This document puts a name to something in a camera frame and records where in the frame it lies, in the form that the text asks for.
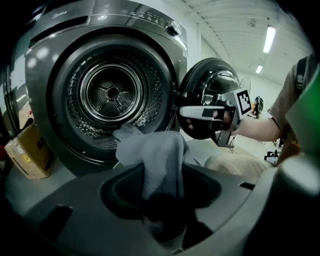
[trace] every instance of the black strap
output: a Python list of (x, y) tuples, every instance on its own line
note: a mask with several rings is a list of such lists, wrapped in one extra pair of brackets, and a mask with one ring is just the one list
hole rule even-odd
[(305, 82), (305, 73), (306, 73), (306, 67), (307, 67), (307, 57), (304, 57), (298, 61), (298, 64), (296, 66), (296, 77), (295, 77), (295, 90), (298, 95), (303, 91), (303, 86)]

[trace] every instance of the washing machine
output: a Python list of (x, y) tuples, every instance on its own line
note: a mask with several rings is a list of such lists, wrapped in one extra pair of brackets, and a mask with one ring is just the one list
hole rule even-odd
[[(143, 133), (179, 130), (176, 103), (191, 104), (198, 81), (224, 64), (204, 60), (185, 77), (186, 30), (149, 6), (128, 0), (58, 3), (47, 5), (32, 28), (25, 80), (38, 127), (76, 176), (116, 164), (112, 132), (123, 123)], [(188, 97), (177, 99), (186, 90)], [(199, 131), (187, 132), (208, 138)]]

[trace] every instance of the fluorescent light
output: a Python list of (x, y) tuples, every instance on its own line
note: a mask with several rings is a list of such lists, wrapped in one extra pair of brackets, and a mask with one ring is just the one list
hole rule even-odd
[(261, 70), (262, 70), (262, 66), (259, 65), (255, 72), (259, 74)]
[(276, 34), (276, 29), (273, 26), (268, 26), (266, 30), (265, 43), (263, 47), (264, 53), (268, 54), (270, 52), (270, 48), (275, 38), (275, 34)]

